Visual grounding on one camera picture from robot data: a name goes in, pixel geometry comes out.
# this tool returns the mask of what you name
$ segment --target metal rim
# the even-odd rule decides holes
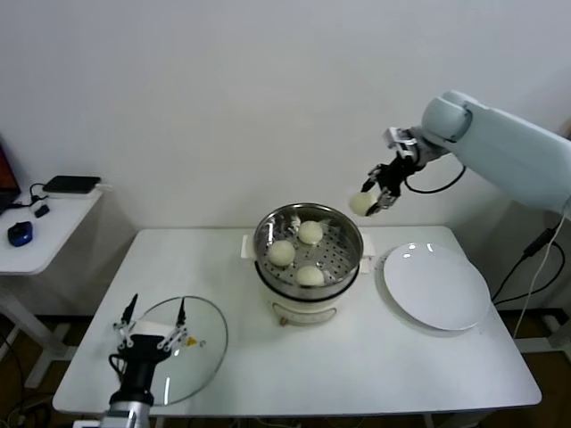
[[[330,296],[327,297],[319,297],[317,299],[302,299],[299,297],[293,297],[290,296],[288,294],[285,294],[284,292],[279,291],[277,288],[273,287],[268,281],[266,281],[266,278],[264,278],[260,272],[260,267],[258,266],[258,262],[254,261],[253,265],[256,267],[256,272],[258,272],[258,276],[260,277],[260,280],[275,294],[278,294],[279,296],[285,298],[285,299],[289,299],[289,300],[294,300],[294,301],[299,301],[300,303],[320,303],[322,301],[327,301],[327,300],[331,300],[334,299],[335,297],[339,297],[341,294],[343,294],[344,292],[346,292],[347,290],[349,290],[349,287],[351,287],[355,281],[357,280],[357,275],[359,274],[359,267],[357,267],[357,271],[355,272],[354,277],[352,278],[352,280],[343,288],[341,289],[339,292],[336,292],[334,294],[331,294]]]
[[[359,270],[359,260],[362,258],[363,256],[363,247],[364,247],[364,243],[363,243],[363,237],[360,234],[360,230],[357,227],[357,225],[355,225],[355,223],[348,218],[346,215],[344,215],[341,211],[336,210],[335,208],[331,208],[328,207],[326,205],[322,205],[320,203],[315,203],[315,202],[297,202],[297,203],[289,203],[287,205],[283,205],[279,208],[276,208],[275,210],[271,211],[270,214],[266,215],[261,221],[260,223],[258,223],[258,225],[256,226],[256,230],[254,231],[254,251],[256,252],[256,259],[259,258],[259,254],[257,251],[257,245],[256,245],[256,239],[258,236],[261,235],[261,230],[263,227],[266,226],[266,224],[268,223],[268,221],[272,218],[274,218],[280,211],[282,210],[288,210],[288,209],[303,209],[303,208],[315,208],[318,210],[324,210],[324,211],[329,211],[334,213],[336,216],[339,216],[340,218],[345,218],[347,221],[347,225],[350,229],[352,229],[352,231],[355,233],[355,235],[357,236],[358,239],[358,243],[359,243],[359,247],[360,247],[360,251],[358,254],[358,262],[356,264],[357,271]],[[338,278],[330,283],[328,283],[327,285],[297,285],[300,288],[303,288],[304,290],[324,290],[328,287],[333,287],[336,286],[340,283],[342,283],[343,281],[346,281],[347,278]]]
[[[193,397],[194,395],[196,395],[198,392],[202,391],[204,388],[206,388],[214,379],[214,376],[216,376],[216,374],[218,373],[218,371],[220,370],[220,367],[222,366],[222,363],[224,362],[224,359],[226,357],[226,353],[228,352],[228,342],[229,342],[229,333],[228,333],[228,321],[226,320],[226,317],[224,317],[224,314],[222,313],[222,310],[216,306],[213,302],[211,302],[208,299],[205,299],[204,297],[200,297],[200,296],[193,296],[193,295],[183,295],[183,296],[177,296],[177,297],[171,297],[170,299],[165,299],[163,301],[160,301],[159,303],[153,305],[152,307],[150,307],[149,309],[147,309],[145,311],[145,313],[139,318],[141,319],[142,317],[144,317],[146,314],[148,314],[150,311],[152,311],[153,309],[159,307],[160,305],[162,305],[163,303],[166,303],[168,301],[171,300],[177,300],[177,299],[189,299],[189,300],[200,300],[203,301],[204,303],[208,303],[209,305],[211,305],[214,309],[216,309],[216,311],[219,313],[220,317],[222,318],[222,323],[224,324],[224,333],[225,333],[225,343],[224,343],[224,350],[222,351],[222,355],[220,356],[220,360],[218,362],[218,364],[216,365],[216,367],[214,367],[214,371],[211,373],[210,376],[208,376],[203,383],[201,383],[194,391],[190,392],[189,395],[185,396],[184,398],[181,399],[177,399],[177,400],[173,400],[171,401],[169,404],[154,404],[154,406],[156,407],[167,407],[170,406],[172,404],[176,404],[179,403],[180,401],[184,401],[185,399],[190,399],[191,397]]]

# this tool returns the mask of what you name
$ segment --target computer mouse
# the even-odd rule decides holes
[[[33,238],[33,227],[30,221],[16,223],[8,229],[8,242],[14,247],[26,245]]]

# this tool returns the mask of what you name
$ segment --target monitor screen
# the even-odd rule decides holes
[[[6,155],[4,154],[4,150],[0,145],[0,191],[13,191],[16,193],[20,192],[20,188],[18,187],[18,182],[16,182],[16,177],[12,173],[12,169],[10,168],[10,164],[6,159]]]

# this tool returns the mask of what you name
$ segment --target white table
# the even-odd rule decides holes
[[[362,229],[377,254],[428,241],[462,252],[445,227]],[[537,404],[541,392],[495,309],[464,333],[418,325],[359,275],[323,325],[280,327],[261,298],[246,229],[163,229],[138,234],[54,397],[69,413],[102,413],[119,387],[107,363],[116,321],[138,292],[136,314],[170,296],[215,302],[228,319],[228,354],[192,399],[155,416],[315,416],[434,413]]]
[[[50,212],[42,218],[35,218],[27,208],[7,210],[0,215],[0,276],[30,276],[46,269],[75,231],[81,220],[99,200],[101,192],[93,191],[89,198],[48,199]],[[26,192],[23,201],[29,198]],[[22,246],[13,247],[8,243],[7,230],[17,222],[31,221],[33,240]],[[62,338],[68,325],[58,325],[52,333],[22,303],[8,291],[0,288],[0,312],[15,324],[7,339],[15,339],[21,329],[39,343],[43,352],[26,380],[26,388],[37,388],[52,361],[70,361],[75,347],[65,346]],[[0,350],[0,358],[5,354],[5,345]]]

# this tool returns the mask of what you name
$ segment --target floor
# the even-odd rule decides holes
[[[504,318],[508,328],[513,328],[515,319]],[[70,329],[66,337],[69,345],[79,345],[83,334],[87,330],[88,323],[76,323]],[[6,336],[12,328],[11,323],[0,316],[0,333]],[[527,317],[522,324],[520,337],[535,337],[547,335],[547,329],[538,318]],[[24,333],[20,333],[13,344],[15,352],[18,354],[22,370],[25,375],[33,367],[34,362],[40,355],[40,348]],[[571,365],[566,358],[559,353],[533,354],[525,356],[525,361],[529,365],[535,379],[540,385],[543,393],[543,401],[540,405],[528,408],[501,410],[488,416],[482,423],[482,428],[568,428],[571,427]],[[33,403],[36,399],[44,399],[50,403],[49,394],[54,394],[62,379],[67,363],[52,364],[50,370],[37,390],[26,390],[26,397],[34,394],[30,399]],[[4,420],[13,410],[20,398],[20,377],[16,363],[12,355],[6,355],[0,361],[0,417]],[[447,415],[434,416],[434,422],[439,424],[445,420]],[[92,419],[92,416],[81,418]],[[64,415],[52,409],[49,427],[70,427],[73,421],[79,419],[77,416]],[[16,427],[17,418],[13,417],[10,422],[11,427]],[[296,426],[301,424],[303,428],[422,428],[424,422],[422,416],[378,416],[367,418],[303,418],[293,419],[264,419],[265,423],[283,424]],[[36,422],[33,418],[28,418],[24,428],[38,428],[45,426],[42,422]],[[167,419],[165,428],[258,428],[261,423],[255,419],[240,421],[239,427],[236,421],[231,419]]]

